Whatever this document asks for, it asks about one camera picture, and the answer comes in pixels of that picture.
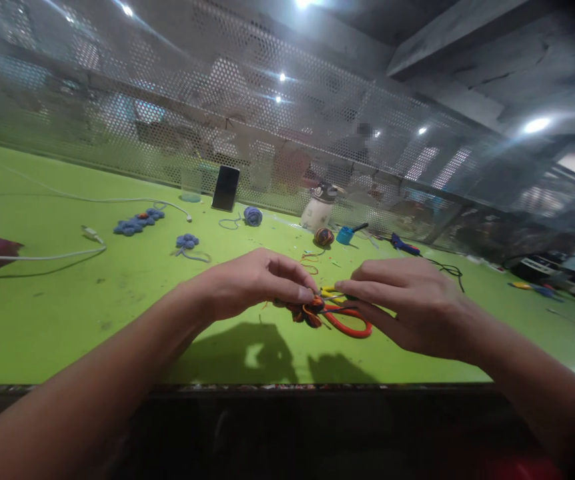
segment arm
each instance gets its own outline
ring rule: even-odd
[[[0,479],[74,476],[212,322],[275,298],[309,303],[306,287],[298,262],[265,249],[182,283],[0,414]]]
[[[360,298],[346,305],[400,347],[485,371],[544,448],[569,465],[575,454],[575,373],[478,307],[429,262],[366,261],[336,288]]]

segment white bottle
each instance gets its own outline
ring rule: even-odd
[[[312,198],[308,206],[303,210],[301,226],[311,232],[326,228],[330,221],[337,193],[338,190],[334,185],[327,182],[319,183],[319,186],[312,191]]]

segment blue crochet flower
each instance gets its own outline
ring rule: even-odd
[[[145,211],[146,218],[139,218],[138,215],[130,220],[119,220],[119,223],[114,227],[114,233],[131,237],[135,233],[140,233],[148,225],[154,225],[157,220],[165,218],[165,213],[155,208],[149,208]]]
[[[145,213],[147,213],[151,218],[154,218],[155,220],[165,218],[165,212],[155,208],[149,208],[145,210]]]
[[[188,250],[192,250],[198,244],[199,239],[194,235],[192,235],[191,233],[186,233],[185,235],[181,235],[176,239],[177,248],[185,248]]]

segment blue yarn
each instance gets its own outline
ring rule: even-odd
[[[185,235],[181,235],[176,239],[176,246],[178,248],[185,247],[187,249],[193,249],[198,244],[199,239],[191,233],[186,233]]]
[[[199,244],[199,239],[192,235],[191,233],[186,233],[185,235],[181,235],[176,239],[176,247],[180,250],[176,253],[176,256],[183,255],[185,258],[189,258],[190,260],[200,260],[204,261],[205,263],[209,263],[209,260],[202,259],[199,257],[190,257],[185,253],[185,250],[192,250],[196,245]]]
[[[145,210],[145,213],[147,213],[151,218],[154,218],[155,220],[165,218],[165,212],[162,212],[156,208],[149,208]]]
[[[248,207],[243,212],[245,223],[250,227],[258,227],[263,220],[263,213],[256,207]]]
[[[179,250],[179,252],[182,253],[185,258],[189,258],[190,260],[200,260],[200,261],[204,261],[205,263],[209,263],[209,260],[207,260],[207,259],[202,259],[202,258],[199,258],[199,257],[190,257],[189,255],[186,255],[186,254],[185,254],[185,248],[181,248],[181,249]]]
[[[126,237],[131,237],[135,233],[140,233],[148,225],[155,225],[157,220],[165,218],[165,213],[162,211],[165,208],[165,204],[154,204],[154,207],[145,210],[147,213],[147,218],[139,218],[135,215],[130,220],[119,220],[116,227],[114,227],[114,233],[119,235],[125,235]]]
[[[239,229],[239,224],[238,224],[237,222],[238,222],[239,220],[243,220],[243,219],[241,218],[241,214],[240,214],[240,213],[239,213],[239,217],[238,217],[237,219],[222,219],[222,220],[219,220],[219,225],[220,225],[221,227],[223,227],[224,229],[227,229],[227,230],[238,230],[238,229]],[[234,227],[233,229],[231,229],[230,227],[226,227],[225,225],[223,225],[223,224],[221,223],[221,222],[224,222],[224,221],[234,222],[235,227]]]

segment white cable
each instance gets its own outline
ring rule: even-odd
[[[64,253],[63,255],[54,255],[53,257],[0,257],[0,260],[58,260],[62,258],[75,257],[76,255],[86,255],[88,253],[99,253],[107,249],[107,245],[99,235],[83,225],[83,234],[90,240],[97,241],[101,244],[101,248],[96,250],[84,250],[80,252]]]
[[[76,199],[76,200],[83,200],[83,201],[89,201],[89,202],[95,202],[95,203],[122,203],[122,202],[130,202],[130,201],[149,201],[149,202],[153,202],[153,203],[163,203],[164,205],[169,205],[170,207],[174,207],[180,211],[182,211],[183,213],[185,213],[187,215],[187,217],[185,218],[187,221],[191,222],[192,221],[192,216],[184,209],[182,209],[181,207],[179,207],[178,205],[174,205],[173,203],[170,202],[166,202],[163,200],[157,200],[157,199],[150,199],[150,198],[136,198],[136,199],[88,199],[85,197],[79,197],[78,195],[72,195],[71,193],[67,193],[67,192],[63,192],[60,190],[56,190],[44,183],[39,182],[38,180],[34,180],[31,177],[28,177],[26,174],[21,173],[19,171],[16,171],[14,169],[11,169],[9,167],[4,167],[3,165],[0,165],[0,168],[4,169],[4,170],[8,170],[9,172],[14,173],[15,175],[18,175],[19,177],[24,178],[25,180],[28,180],[32,183],[36,183],[36,185],[40,185],[42,186],[44,189],[48,189],[54,193],[57,193],[58,195],[62,195],[63,197],[67,197],[67,198],[71,198],[71,199]]]

